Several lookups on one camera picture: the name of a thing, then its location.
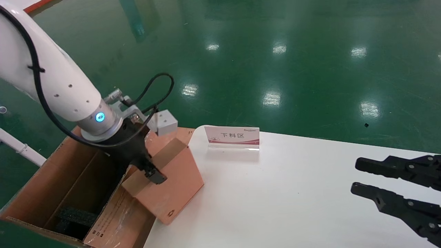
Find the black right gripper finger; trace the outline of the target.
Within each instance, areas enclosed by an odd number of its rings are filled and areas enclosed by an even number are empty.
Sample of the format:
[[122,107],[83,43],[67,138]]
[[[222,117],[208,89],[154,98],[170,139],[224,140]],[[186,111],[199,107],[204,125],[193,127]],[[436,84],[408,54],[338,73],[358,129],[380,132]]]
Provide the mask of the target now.
[[441,156],[426,155],[413,159],[388,156],[383,161],[360,157],[356,160],[358,171],[403,179],[416,185],[441,190]]
[[405,199],[390,190],[354,182],[351,193],[372,200],[379,212],[402,220],[418,236],[441,246],[441,208],[439,205]]

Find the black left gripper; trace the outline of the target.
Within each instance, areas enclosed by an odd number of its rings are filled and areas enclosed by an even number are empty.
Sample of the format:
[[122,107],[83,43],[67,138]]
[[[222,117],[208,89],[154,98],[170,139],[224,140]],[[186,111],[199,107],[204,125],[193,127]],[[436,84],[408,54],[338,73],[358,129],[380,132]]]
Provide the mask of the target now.
[[[129,118],[123,120],[120,129],[109,139],[103,141],[103,145],[114,145],[127,140],[135,134],[142,125],[132,123]],[[119,166],[135,165],[140,171],[144,171],[145,177],[156,185],[167,180],[161,171],[152,163],[151,155],[145,146],[145,137],[149,129],[144,127],[140,133],[131,138],[126,144],[111,148],[104,148],[110,158]]]

